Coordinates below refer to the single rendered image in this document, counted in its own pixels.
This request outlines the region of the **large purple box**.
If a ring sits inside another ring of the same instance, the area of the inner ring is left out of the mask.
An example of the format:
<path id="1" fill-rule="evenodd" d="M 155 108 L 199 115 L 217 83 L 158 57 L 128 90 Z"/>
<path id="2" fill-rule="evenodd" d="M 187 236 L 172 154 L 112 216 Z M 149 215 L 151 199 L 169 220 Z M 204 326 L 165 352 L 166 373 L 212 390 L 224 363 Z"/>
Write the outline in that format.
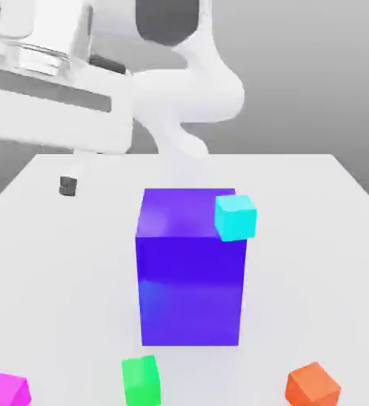
<path id="1" fill-rule="evenodd" d="M 145 346 L 236 346 L 247 243 L 224 242 L 218 196 L 233 189 L 144 190 L 136 228 Z"/>

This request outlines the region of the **small green cube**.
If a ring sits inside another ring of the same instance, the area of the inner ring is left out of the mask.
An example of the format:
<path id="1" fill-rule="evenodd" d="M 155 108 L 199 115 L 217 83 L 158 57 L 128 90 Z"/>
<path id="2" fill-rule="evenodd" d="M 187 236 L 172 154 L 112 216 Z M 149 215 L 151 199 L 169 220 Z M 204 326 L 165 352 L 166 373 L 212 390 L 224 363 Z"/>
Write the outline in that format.
<path id="1" fill-rule="evenodd" d="M 154 355 L 121 361 L 126 406 L 160 406 L 161 384 Z"/>

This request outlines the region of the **small magenta cube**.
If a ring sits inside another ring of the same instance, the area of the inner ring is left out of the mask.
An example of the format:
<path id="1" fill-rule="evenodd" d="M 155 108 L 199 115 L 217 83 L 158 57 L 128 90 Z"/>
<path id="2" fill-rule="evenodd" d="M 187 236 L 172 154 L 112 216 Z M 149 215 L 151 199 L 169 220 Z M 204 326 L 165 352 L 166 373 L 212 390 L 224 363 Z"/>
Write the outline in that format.
<path id="1" fill-rule="evenodd" d="M 25 377 L 0 373 L 0 406 L 29 406 L 31 400 Z"/>

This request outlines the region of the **small cyan cube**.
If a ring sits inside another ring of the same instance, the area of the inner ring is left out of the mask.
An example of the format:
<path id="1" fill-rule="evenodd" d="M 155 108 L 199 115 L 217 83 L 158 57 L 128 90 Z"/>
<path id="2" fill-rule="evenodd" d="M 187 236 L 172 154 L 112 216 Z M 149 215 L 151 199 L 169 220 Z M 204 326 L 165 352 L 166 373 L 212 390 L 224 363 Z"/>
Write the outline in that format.
<path id="1" fill-rule="evenodd" d="M 222 241 L 252 239 L 256 236 L 257 208 L 246 194 L 216 197 L 215 227 Z"/>

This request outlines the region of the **small orange cube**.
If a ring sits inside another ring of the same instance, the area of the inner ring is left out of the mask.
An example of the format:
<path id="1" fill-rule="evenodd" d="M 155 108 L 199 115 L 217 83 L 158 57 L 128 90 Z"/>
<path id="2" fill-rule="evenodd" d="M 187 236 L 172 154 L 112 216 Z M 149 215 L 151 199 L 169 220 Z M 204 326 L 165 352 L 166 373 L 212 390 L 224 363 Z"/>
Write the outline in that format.
<path id="1" fill-rule="evenodd" d="M 341 387 L 318 362 L 288 374 L 285 398 L 291 406 L 337 406 Z"/>

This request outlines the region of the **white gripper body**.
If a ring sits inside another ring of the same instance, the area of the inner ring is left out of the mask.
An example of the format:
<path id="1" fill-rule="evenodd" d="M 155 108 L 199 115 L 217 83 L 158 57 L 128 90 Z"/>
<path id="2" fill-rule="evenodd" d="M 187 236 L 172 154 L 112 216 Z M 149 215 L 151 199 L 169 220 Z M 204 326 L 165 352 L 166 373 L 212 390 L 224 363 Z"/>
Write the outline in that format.
<path id="1" fill-rule="evenodd" d="M 70 82 L 0 69 L 0 140 L 124 153 L 133 136 L 132 79 L 92 65 Z"/>

